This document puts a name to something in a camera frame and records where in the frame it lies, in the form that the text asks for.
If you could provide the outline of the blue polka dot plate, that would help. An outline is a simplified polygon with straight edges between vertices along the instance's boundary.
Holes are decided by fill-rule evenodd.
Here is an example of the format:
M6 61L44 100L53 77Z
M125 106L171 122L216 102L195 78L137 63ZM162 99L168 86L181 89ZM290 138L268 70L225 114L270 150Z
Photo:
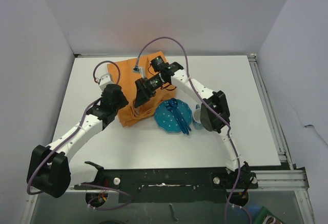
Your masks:
M189 105L184 101L177 99L178 109L181 112L185 121L190 124L192 123L192 110ZM168 133L180 133L182 132L180 127L177 124L176 119L173 114L168 111L165 107L165 101L163 101L155 110L154 120L159 128L168 132Z

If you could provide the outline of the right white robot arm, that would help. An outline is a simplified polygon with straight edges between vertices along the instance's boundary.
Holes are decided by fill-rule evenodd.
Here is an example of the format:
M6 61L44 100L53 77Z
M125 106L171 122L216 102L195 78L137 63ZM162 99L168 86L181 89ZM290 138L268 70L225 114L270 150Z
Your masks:
M189 62L183 67L177 62L167 63L161 57L151 61L156 74L150 78L146 77L143 67L135 65L134 73L139 73L141 78L135 81L136 98L134 108L147 103L156 95L156 90L165 84L172 84L186 93L195 101L201 102L200 121L202 126L209 132L217 132L220 139L221 151L225 166L231 172L228 181L231 186L239 188L247 180L246 174L241 170L247 163L238 152L237 146L232 140L230 111L226 95L222 91L213 91L189 73Z

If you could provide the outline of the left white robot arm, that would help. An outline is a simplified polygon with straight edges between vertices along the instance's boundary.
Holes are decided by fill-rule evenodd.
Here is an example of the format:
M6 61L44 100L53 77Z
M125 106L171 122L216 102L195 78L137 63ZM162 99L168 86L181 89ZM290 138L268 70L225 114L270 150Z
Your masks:
M118 114L119 109L128 104L121 86L108 84L101 97L89 104L80 122L58 140L47 146L38 145L31 154L27 193L36 195L47 193L61 197L73 185L87 183L92 188L104 184L104 175L95 169L70 169L74 155L95 135L103 131Z

